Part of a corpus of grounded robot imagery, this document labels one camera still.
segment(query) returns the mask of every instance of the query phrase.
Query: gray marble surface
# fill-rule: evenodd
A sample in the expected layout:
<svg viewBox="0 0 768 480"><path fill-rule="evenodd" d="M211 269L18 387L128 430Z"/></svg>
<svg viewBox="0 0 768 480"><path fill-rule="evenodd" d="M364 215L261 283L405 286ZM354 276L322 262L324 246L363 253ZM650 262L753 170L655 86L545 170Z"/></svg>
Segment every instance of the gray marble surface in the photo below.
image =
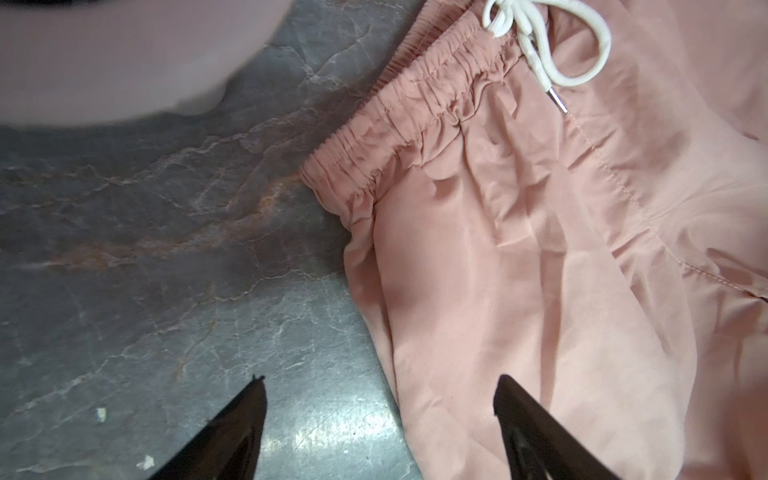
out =
<svg viewBox="0 0 768 480"><path fill-rule="evenodd" d="M0 128L0 478L147 478L254 374L257 478L420 478L295 175L419 3L299 0L200 117Z"/></svg>

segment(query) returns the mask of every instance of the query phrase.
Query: white drawstring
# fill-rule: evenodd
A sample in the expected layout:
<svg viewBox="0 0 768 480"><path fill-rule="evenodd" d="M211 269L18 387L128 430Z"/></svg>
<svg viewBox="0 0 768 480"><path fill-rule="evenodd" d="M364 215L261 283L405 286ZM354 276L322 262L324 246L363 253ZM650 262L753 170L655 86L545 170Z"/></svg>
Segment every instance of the white drawstring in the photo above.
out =
<svg viewBox="0 0 768 480"><path fill-rule="evenodd" d="M600 56L594 66L585 74L578 77L566 77L552 61L552 53L549 50L547 39L547 26L535 3L551 5L576 15L594 31L598 38L598 50ZM491 20L491 9L498 5L496 16ZM590 81L605 66L608 54L611 52L611 30L605 20L591 6L579 0L488 0L482 12L482 26L493 33L494 37L501 37L517 23L518 43L531 66L538 83L552 98L558 107L567 113L568 109L554 92L552 84L563 87L575 87Z"/></svg>

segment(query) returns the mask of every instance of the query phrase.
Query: white paint chip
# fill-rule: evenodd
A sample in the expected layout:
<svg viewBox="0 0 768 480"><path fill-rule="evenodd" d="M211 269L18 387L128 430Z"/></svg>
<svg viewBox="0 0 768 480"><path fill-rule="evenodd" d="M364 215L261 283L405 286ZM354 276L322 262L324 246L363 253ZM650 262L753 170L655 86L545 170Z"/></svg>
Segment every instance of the white paint chip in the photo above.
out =
<svg viewBox="0 0 768 480"><path fill-rule="evenodd" d="M136 464L136 468L139 468L140 470L149 470L152 467L154 467L154 458L152 458L152 455L145 455L144 461Z"/></svg>

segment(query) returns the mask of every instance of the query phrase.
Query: silver drawstring tip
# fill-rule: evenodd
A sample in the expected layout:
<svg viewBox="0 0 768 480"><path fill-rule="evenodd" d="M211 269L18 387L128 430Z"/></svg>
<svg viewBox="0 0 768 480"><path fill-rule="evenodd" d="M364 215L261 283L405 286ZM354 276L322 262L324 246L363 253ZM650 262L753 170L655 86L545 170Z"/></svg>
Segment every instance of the silver drawstring tip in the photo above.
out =
<svg viewBox="0 0 768 480"><path fill-rule="evenodd" d="M558 97L558 94L556 94L554 92L553 88L550 88L549 90L547 90L547 95L549 95L549 98L552 99L552 101L558 106L558 108L560 108L560 110L564 114L568 113L568 109L565 107L565 105L563 104L563 101L560 99L560 97Z"/></svg>

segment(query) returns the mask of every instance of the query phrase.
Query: white plastic object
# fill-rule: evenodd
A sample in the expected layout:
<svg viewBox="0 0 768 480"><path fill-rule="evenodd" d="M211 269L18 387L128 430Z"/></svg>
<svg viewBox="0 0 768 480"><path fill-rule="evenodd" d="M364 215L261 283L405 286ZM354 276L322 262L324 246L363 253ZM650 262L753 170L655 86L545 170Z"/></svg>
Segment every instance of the white plastic object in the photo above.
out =
<svg viewBox="0 0 768 480"><path fill-rule="evenodd" d="M290 0L0 3L0 124L197 114L269 40Z"/></svg>

